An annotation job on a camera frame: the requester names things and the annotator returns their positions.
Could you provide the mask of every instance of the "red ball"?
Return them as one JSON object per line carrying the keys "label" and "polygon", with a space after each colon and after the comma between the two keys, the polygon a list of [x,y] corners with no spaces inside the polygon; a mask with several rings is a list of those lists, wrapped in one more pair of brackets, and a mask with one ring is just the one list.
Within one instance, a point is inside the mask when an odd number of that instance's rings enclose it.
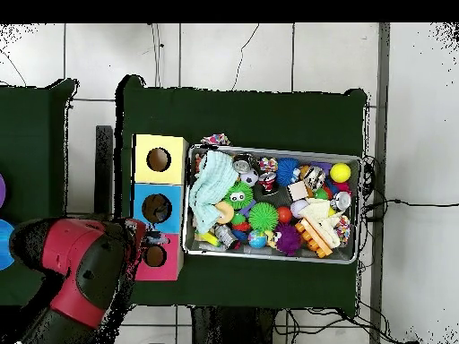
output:
{"label": "red ball", "polygon": [[291,211],[289,207],[279,207],[277,209],[277,213],[279,214],[279,221],[280,223],[290,223],[291,221]]}

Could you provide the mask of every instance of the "blue ball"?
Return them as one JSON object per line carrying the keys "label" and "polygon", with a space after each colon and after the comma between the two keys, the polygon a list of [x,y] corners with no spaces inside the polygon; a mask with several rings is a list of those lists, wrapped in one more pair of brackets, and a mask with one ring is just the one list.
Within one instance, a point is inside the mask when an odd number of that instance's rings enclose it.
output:
{"label": "blue ball", "polygon": [[263,231],[254,229],[248,234],[248,243],[253,248],[263,248],[268,241],[268,237]]}

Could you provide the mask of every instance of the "metal tray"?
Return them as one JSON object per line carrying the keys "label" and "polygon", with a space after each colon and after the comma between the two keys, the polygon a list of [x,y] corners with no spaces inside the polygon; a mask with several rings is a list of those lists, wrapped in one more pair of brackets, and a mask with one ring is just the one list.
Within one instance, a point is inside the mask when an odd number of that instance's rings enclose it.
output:
{"label": "metal tray", "polygon": [[[351,168],[351,178],[348,183],[352,191],[352,204],[346,211],[352,227],[351,235],[348,244],[343,248],[334,248],[332,254],[326,258],[320,259],[316,253],[309,251],[306,247],[299,249],[295,257],[286,257],[284,253],[277,251],[269,246],[261,249],[252,248],[250,245],[242,245],[237,250],[228,250],[219,252],[218,248],[212,250],[203,250],[199,247],[198,241],[195,241],[195,229],[192,226],[193,212],[188,205],[189,191],[195,182],[195,155],[196,153],[206,153],[209,149],[221,151],[228,154],[237,154],[248,152],[251,153],[256,159],[262,157],[275,157],[275,158],[293,158],[297,159],[300,164],[306,165],[311,161],[316,162],[329,162],[338,163],[344,162]],[[301,151],[288,151],[288,150],[261,150],[250,148],[239,148],[232,146],[212,146],[196,144],[192,145],[187,154],[187,181],[186,181],[186,194],[185,194],[185,208],[183,228],[182,228],[182,247],[187,254],[203,254],[227,257],[243,257],[252,259],[265,259],[265,260],[282,260],[282,261],[298,261],[298,262],[321,262],[321,263],[340,263],[349,264],[354,262],[358,257],[359,252],[359,225],[360,225],[360,210],[363,204],[362,184],[363,184],[363,162],[357,156],[343,156],[335,154],[322,154],[322,153],[305,153]],[[253,187],[254,198],[257,202],[269,202],[275,207],[282,205],[290,205],[291,200],[287,194],[285,187],[281,187],[277,194],[262,196],[261,186],[255,185]]]}

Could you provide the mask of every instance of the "yellow cube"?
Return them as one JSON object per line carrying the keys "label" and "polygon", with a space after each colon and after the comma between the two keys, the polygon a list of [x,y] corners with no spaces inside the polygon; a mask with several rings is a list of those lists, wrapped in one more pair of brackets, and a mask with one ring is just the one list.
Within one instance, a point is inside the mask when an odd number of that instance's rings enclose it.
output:
{"label": "yellow cube", "polygon": [[183,185],[187,148],[188,143],[183,137],[133,135],[134,181],[145,184]]}

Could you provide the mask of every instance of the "round hole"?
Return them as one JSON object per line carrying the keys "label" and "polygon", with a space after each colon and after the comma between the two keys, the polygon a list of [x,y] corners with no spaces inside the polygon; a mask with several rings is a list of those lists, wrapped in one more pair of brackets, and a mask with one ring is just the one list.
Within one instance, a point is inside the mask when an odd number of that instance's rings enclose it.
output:
{"label": "round hole", "polygon": [[153,245],[143,254],[143,259],[148,266],[158,268],[166,262],[166,250],[160,245]]}
{"label": "round hole", "polygon": [[142,204],[142,214],[150,223],[162,223],[172,213],[172,204],[161,193],[148,195]]}
{"label": "round hole", "polygon": [[154,148],[147,155],[147,165],[153,171],[166,171],[170,166],[170,154],[163,148]]}

